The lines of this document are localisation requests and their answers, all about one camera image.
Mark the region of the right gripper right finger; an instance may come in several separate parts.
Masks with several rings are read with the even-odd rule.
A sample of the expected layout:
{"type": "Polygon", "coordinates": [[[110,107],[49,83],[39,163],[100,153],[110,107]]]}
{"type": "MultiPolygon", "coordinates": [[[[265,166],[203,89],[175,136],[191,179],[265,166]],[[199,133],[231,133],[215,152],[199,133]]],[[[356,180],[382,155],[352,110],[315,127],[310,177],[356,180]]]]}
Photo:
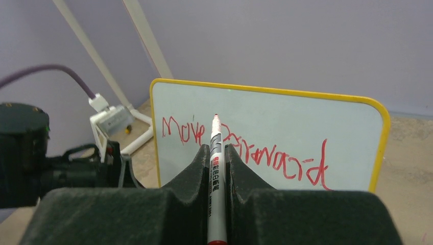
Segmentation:
{"type": "Polygon", "coordinates": [[[363,191],[278,190],[225,147],[230,244],[402,244],[383,202],[363,191]]]}

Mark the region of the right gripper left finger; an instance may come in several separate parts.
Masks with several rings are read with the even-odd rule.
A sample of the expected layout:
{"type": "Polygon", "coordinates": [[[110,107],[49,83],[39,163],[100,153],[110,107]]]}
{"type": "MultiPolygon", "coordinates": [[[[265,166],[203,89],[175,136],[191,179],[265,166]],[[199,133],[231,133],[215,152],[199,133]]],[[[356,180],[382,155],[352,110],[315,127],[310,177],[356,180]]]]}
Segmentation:
{"type": "Polygon", "coordinates": [[[21,244],[206,244],[209,146],[160,188],[60,188],[21,244]]]}

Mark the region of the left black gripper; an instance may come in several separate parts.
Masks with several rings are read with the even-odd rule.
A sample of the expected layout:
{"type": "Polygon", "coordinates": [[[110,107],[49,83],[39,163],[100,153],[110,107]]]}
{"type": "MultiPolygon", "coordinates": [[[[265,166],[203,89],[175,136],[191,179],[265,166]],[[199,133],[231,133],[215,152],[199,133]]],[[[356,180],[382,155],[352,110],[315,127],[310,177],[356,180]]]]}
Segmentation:
{"type": "Polygon", "coordinates": [[[102,187],[144,188],[134,175],[131,156],[121,153],[117,141],[108,141],[105,161],[100,167],[102,187]]]}

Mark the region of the red whiteboard marker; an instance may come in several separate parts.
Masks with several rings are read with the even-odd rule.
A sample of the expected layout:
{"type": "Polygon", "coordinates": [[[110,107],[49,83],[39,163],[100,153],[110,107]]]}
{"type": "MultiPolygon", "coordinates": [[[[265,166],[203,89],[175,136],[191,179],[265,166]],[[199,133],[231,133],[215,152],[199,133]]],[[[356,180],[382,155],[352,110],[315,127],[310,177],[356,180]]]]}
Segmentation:
{"type": "Polygon", "coordinates": [[[225,153],[221,120],[212,120],[209,163],[207,244],[227,244],[225,153]]]}

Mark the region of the yellow framed whiteboard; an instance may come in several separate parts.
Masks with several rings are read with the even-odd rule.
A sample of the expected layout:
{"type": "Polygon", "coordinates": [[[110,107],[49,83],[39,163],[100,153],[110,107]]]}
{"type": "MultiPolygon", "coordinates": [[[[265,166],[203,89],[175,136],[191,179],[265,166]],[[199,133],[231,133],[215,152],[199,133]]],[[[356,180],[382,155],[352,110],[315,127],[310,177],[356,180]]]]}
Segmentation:
{"type": "Polygon", "coordinates": [[[160,185],[210,143],[217,114],[224,143],[274,188],[375,191],[391,119],[374,99],[171,79],[150,96],[160,185]]]}

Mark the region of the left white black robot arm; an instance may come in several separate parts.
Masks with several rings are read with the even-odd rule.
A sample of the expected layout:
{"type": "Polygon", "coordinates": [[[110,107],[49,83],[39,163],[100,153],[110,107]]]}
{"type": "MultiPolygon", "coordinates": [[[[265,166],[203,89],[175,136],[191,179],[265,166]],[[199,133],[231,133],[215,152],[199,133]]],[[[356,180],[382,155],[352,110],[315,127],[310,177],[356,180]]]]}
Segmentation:
{"type": "Polygon", "coordinates": [[[35,206],[58,188],[140,188],[132,160],[109,141],[101,154],[93,143],[48,157],[50,118],[21,103],[1,104],[1,208],[35,206]]]}

